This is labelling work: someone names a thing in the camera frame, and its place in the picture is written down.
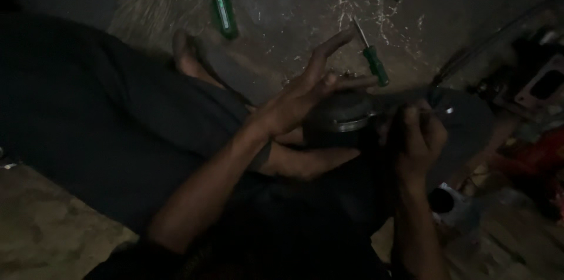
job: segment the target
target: person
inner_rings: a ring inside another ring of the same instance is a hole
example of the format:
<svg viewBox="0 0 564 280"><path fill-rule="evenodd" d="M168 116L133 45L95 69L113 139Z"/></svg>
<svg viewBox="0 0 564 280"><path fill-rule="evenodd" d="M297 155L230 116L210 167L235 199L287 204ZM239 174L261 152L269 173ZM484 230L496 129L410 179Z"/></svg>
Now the person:
<svg viewBox="0 0 564 280"><path fill-rule="evenodd" d="M403 106L378 155L294 149L308 111L339 89L325 63L352 31L255 108L206 72L181 30L173 71L61 19L4 14L0 26L0 145L140 234L87 279L448 279L427 193L489 139L480 100L441 90ZM445 101L456 110L442 123L429 112ZM390 216L387 268L370 236Z"/></svg>

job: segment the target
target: dark pants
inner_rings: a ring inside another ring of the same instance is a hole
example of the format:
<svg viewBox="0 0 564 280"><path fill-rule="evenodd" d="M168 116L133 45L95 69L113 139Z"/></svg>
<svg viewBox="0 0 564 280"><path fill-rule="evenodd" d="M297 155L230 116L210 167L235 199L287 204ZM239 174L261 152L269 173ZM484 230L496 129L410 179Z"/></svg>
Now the dark pants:
<svg viewBox="0 0 564 280"><path fill-rule="evenodd" d="M248 114L230 91L177 74L104 32L24 14L0 16L0 28L0 146L136 232ZM456 110L429 188L483 147L492 124L475 97L442 95ZM374 173L362 161L295 185L253 173L269 152L267 146L255 158L235 200L265 208L337 206L361 220L377 214Z"/></svg>

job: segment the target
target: finger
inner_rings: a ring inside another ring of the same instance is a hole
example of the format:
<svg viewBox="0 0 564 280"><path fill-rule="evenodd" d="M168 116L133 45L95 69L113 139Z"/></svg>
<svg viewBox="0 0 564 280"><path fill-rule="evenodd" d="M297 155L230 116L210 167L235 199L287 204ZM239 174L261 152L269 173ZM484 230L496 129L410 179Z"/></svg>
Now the finger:
<svg viewBox="0 0 564 280"><path fill-rule="evenodd" d="M276 138L274 138L274 141L280 143L280 144L292 144L292 145L303 145L304 144L304 139L303 139L303 128L302 127L298 127L292 131L290 131L289 133L280 135L280 136L276 136Z"/></svg>
<svg viewBox="0 0 564 280"><path fill-rule="evenodd" d="M423 153L427 150L427 145L421 133L419 119L419 109L415 106L408 106L403 111L403 122L405 126L405 144L410 153Z"/></svg>
<svg viewBox="0 0 564 280"><path fill-rule="evenodd" d="M354 37L354 31L352 28L339 32L332 38L328 39L326 42L317 46L307 64L306 70L298 78L297 85L298 88L304 88L307 91L311 89L317 82L321 80L325 73L325 65L327 64L327 58L329 58L335 51L340 47L349 43Z"/></svg>
<svg viewBox="0 0 564 280"><path fill-rule="evenodd" d="M448 132L437 116L430 114L429 120L423 125L423 137L429 150L438 156L447 143Z"/></svg>
<svg viewBox="0 0 564 280"><path fill-rule="evenodd" d="M335 89L369 88L378 84L378 76L363 76L354 79L340 79Z"/></svg>
<svg viewBox="0 0 564 280"><path fill-rule="evenodd" d="M337 77L334 74L328 74L324 79L318 82L313 89L309 92L300 96L297 99L296 105L297 109L303 111L303 116L305 115L322 99L329 96L335 91L335 86L337 85Z"/></svg>
<svg viewBox="0 0 564 280"><path fill-rule="evenodd" d="M428 103L426 100L422 99L422 98L420 98L420 99L418 99L417 101L415 101L415 103L413 103L413 105L414 105L415 107L420 108L421 110L432 110L432 109L433 109L433 108L431 107L431 105L429 105L429 103Z"/></svg>

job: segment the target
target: dirty floor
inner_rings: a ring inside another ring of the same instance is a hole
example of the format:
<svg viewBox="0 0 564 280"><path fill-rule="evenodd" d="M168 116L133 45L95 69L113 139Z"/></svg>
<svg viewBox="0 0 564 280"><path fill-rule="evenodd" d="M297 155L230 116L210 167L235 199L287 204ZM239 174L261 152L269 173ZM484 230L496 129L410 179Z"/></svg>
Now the dirty floor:
<svg viewBox="0 0 564 280"><path fill-rule="evenodd" d="M155 54L170 53L174 30L185 28L201 38L220 77L259 103L298 75L312 48L349 26L352 16L360 19L390 75L390 86L375 92L392 92L428 83L457 50L543 0L232 0L241 37L231 43L210 23L209 1L22 3L35 12L107 28ZM111 17L108 6L117 6ZM329 66L367 74L361 47L355 40ZM484 67L475 63L467 72ZM471 82L472 74L457 75L449 85L465 79ZM0 235L0 278L10 280L80 279L118 244L135 239L27 167L0 171ZM375 238L375 246L385 250L390 239Z"/></svg>

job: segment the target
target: metal rod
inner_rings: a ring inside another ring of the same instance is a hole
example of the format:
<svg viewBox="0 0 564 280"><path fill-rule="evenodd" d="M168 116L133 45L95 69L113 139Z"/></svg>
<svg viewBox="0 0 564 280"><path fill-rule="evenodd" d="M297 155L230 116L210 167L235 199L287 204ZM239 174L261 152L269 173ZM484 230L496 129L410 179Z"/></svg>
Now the metal rod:
<svg viewBox="0 0 564 280"><path fill-rule="evenodd" d="M354 20L354 25L356 27L356 29L358 30L358 32L360 33L360 37L362 38L362 41L364 42L364 44L366 45L367 48L370 47L370 45L368 44L368 40L366 40L366 36L364 35L364 32L362 31L362 28L360 28L360 24L358 24L358 19L356 19L356 16L352 18Z"/></svg>

